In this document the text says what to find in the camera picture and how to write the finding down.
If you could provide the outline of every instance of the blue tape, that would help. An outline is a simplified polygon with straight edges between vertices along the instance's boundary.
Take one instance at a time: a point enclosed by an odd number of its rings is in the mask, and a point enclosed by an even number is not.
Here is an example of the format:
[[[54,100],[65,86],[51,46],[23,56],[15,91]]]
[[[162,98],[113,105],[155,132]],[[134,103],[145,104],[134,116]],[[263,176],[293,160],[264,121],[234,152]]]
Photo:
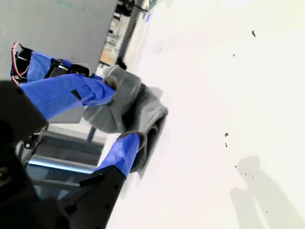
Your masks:
[[[30,58],[30,66],[27,73],[27,81],[41,80],[48,73],[52,57],[33,51]]]
[[[115,94],[108,84],[78,74],[21,83],[20,88],[47,120],[69,109],[106,104]]]
[[[114,165],[127,177],[139,146],[140,136],[138,134],[129,134],[116,140],[106,158],[94,171]]]

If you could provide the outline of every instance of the gray towel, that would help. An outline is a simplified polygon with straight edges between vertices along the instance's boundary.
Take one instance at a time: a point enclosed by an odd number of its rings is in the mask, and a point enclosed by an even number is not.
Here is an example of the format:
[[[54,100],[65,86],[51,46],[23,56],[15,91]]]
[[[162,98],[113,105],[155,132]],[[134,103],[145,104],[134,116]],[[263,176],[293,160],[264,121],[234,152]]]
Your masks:
[[[141,147],[131,172],[145,165],[154,148],[168,110],[139,77],[118,66],[111,67],[104,81],[116,90],[112,101],[106,105],[88,107],[84,118],[95,128],[107,133],[138,133]]]

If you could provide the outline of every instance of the red wire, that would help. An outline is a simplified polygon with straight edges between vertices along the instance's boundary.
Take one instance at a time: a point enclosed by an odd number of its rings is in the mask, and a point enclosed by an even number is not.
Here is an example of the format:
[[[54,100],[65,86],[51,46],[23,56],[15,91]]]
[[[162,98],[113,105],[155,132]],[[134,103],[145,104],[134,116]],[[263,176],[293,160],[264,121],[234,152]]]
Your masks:
[[[26,69],[25,71],[19,73],[19,71],[18,71],[18,69],[17,69],[16,57],[15,57],[15,48],[16,48],[17,44],[19,44],[19,42],[15,42],[15,43],[13,44],[12,49],[11,49],[11,52],[12,52],[12,53],[11,53],[11,54],[12,54],[12,60],[13,60],[13,67],[14,67],[15,72],[17,73],[17,75],[15,75],[15,77],[16,77],[16,76],[19,76],[19,75],[23,75],[23,74],[25,74],[25,73],[28,71],[28,69]]]

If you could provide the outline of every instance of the white surface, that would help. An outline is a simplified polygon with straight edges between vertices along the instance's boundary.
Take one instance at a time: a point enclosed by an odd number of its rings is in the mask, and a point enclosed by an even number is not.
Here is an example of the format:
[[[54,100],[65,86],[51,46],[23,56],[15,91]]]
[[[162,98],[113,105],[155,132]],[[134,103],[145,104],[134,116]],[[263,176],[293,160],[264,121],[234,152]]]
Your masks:
[[[305,228],[304,9],[159,2],[131,71],[163,90],[169,115],[108,229]]]

